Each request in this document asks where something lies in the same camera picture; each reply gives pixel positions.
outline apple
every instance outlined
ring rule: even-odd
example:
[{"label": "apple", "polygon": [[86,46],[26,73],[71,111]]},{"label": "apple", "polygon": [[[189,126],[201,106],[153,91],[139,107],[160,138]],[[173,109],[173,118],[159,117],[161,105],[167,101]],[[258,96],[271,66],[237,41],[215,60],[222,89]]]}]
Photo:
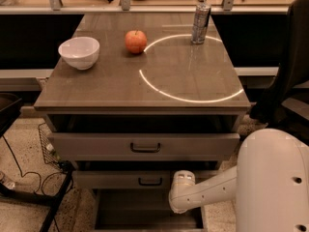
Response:
[{"label": "apple", "polygon": [[126,33],[125,43],[129,52],[139,54],[144,51],[147,45],[147,37],[140,30],[131,30]]}]

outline wire basket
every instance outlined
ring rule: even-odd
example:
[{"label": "wire basket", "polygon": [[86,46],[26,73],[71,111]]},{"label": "wire basket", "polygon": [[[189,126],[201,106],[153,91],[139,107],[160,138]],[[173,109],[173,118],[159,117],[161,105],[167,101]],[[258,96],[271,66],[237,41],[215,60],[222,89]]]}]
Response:
[{"label": "wire basket", "polygon": [[51,133],[51,130],[46,123],[40,124],[38,129],[45,164],[51,165],[57,170],[60,170],[59,157],[47,138],[47,136]]}]

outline black chair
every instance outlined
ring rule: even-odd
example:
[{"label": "black chair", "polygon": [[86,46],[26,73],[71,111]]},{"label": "black chair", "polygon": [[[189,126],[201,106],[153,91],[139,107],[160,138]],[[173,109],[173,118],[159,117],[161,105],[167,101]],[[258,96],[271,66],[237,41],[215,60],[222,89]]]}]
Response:
[{"label": "black chair", "polygon": [[[13,151],[10,147],[10,144],[5,138],[4,133],[19,117],[22,105],[22,99],[20,99],[16,95],[9,93],[0,93],[0,138],[3,137],[5,143],[7,144],[11,152]],[[66,178],[63,184],[61,185],[58,193],[54,196],[16,191],[8,189],[0,183],[0,201],[3,199],[3,201],[16,201],[17,203],[25,202],[49,207],[49,212],[40,230],[41,232],[47,232],[70,185],[72,171],[73,168],[70,165],[66,172]]]},{"label": "black chair", "polygon": [[295,0],[287,19],[278,74],[252,107],[250,117],[308,144],[309,89],[301,88],[301,84],[309,80],[309,0]]}]

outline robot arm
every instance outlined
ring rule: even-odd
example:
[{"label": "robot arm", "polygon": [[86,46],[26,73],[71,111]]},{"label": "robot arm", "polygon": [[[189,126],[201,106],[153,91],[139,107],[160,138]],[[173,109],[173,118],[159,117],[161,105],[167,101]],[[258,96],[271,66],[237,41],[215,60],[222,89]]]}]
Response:
[{"label": "robot arm", "polygon": [[238,165],[195,185],[179,171],[169,194],[176,213],[236,198],[238,232],[309,230],[309,147],[280,130],[251,133]]}]

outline drawer handle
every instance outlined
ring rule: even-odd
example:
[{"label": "drawer handle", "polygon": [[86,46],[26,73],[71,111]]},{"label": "drawer handle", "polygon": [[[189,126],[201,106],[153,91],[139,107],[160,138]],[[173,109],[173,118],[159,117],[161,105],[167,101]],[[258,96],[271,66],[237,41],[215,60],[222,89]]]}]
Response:
[{"label": "drawer handle", "polygon": [[162,178],[158,180],[157,183],[143,183],[142,178],[138,178],[138,184],[143,187],[157,187],[162,185]]},{"label": "drawer handle", "polygon": [[130,148],[131,148],[131,151],[135,153],[157,153],[161,150],[161,144],[157,143],[156,148],[155,147],[138,148],[136,146],[134,147],[134,143],[131,143]]}]

